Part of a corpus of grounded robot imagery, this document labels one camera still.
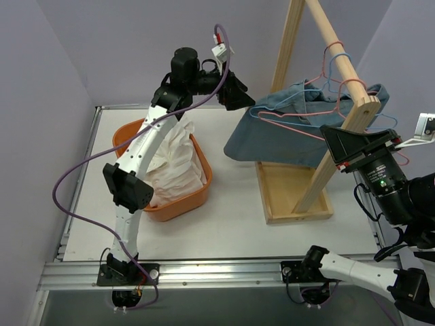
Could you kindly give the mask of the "pink wire hanger front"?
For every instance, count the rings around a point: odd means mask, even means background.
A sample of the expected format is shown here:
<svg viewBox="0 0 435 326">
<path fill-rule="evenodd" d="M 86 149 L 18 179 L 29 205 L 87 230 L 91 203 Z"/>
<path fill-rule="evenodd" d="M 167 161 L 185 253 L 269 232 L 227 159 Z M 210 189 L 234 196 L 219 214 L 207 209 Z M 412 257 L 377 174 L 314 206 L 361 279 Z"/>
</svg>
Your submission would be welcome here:
<svg viewBox="0 0 435 326">
<path fill-rule="evenodd" d="M 298 82 L 259 100 L 249 114 L 259 122 L 322 142 L 319 127 L 323 124 L 342 126 L 353 107 L 350 94 L 344 91 L 346 84 L 333 91 L 335 97 L 324 94 L 324 88 L 329 87 L 328 82 L 322 88 L 316 88 L 308 80 Z"/>
</svg>

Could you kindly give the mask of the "blue wire hanger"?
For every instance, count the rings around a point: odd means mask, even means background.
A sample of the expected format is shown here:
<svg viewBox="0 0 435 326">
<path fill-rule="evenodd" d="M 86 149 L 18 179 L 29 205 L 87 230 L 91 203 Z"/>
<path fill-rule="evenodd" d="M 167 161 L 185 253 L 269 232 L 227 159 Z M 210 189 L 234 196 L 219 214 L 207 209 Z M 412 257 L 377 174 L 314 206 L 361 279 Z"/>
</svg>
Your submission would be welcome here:
<svg viewBox="0 0 435 326">
<path fill-rule="evenodd" d="M 367 86 L 360 79 L 335 79 L 332 63 L 337 58 L 351 59 L 347 52 L 340 52 L 330 60 L 323 59 L 321 73 L 313 79 L 298 81 L 286 88 L 260 99 L 249 115 L 277 126 L 288 128 L 319 128 L 322 124 L 341 126 L 353 107 L 348 84 L 355 82 L 376 96 L 384 107 L 389 94 L 381 84 Z"/>
</svg>

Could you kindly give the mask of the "white ruffled skirt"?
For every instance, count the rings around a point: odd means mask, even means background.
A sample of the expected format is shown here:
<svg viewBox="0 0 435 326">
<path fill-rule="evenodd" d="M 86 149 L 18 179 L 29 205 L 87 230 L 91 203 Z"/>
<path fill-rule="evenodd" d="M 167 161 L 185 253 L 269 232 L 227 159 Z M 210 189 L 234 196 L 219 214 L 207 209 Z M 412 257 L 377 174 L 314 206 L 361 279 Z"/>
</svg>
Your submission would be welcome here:
<svg viewBox="0 0 435 326">
<path fill-rule="evenodd" d="M 194 123 L 183 116 L 160 144 L 144 181 L 154 189 L 151 207 L 158 207 L 190 195 L 206 184 L 207 178 L 190 135 Z"/>
</svg>

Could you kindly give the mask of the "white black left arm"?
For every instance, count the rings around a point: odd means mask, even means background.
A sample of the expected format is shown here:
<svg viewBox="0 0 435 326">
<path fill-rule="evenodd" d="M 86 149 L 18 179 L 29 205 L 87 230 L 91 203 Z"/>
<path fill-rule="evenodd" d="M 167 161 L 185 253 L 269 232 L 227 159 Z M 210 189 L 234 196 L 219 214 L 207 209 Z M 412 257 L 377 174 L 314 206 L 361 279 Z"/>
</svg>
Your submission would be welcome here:
<svg viewBox="0 0 435 326">
<path fill-rule="evenodd" d="M 107 265 L 122 285 L 137 276 L 134 261 L 138 257 L 137 235 L 143 209 L 150 203 L 154 190 L 144 182 L 146 170 L 169 131 L 178 123 L 196 95 L 216 95 L 219 104 L 229 111 L 251 107 L 255 101 L 247 86 L 229 71 L 234 51 L 223 43 L 212 49 L 210 60 L 215 66 L 206 71 L 200 66 L 198 53 L 179 48 L 171 59 L 171 70 L 155 91 L 147 116 L 137 135 L 115 164 L 106 164 L 103 176 L 116 208 L 115 237 Z"/>
</svg>

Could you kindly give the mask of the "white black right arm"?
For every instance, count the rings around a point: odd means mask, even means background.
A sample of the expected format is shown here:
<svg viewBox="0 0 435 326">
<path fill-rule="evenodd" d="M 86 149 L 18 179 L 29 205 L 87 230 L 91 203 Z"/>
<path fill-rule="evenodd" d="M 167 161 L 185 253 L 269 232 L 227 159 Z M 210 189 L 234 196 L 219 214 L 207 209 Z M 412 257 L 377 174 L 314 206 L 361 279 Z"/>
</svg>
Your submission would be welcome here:
<svg viewBox="0 0 435 326">
<path fill-rule="evenodd" d="M 381 261 L 404 247 L 415 247 L 422 268 L 380 268 L 313 245 L 301 263 L 309 280 L 321 276 L 377 293 L 406 316 L 434 323 L 434 174 L 407 179 L 394 152 L 402 145 L 395 130 L 356 133 L 323 125 L 320 132 L 336 167 L 359 172 L 362 187 L 375 197 L 388 223 L 400 229 L 398 241 L 381 249 Z"/>
</svg>

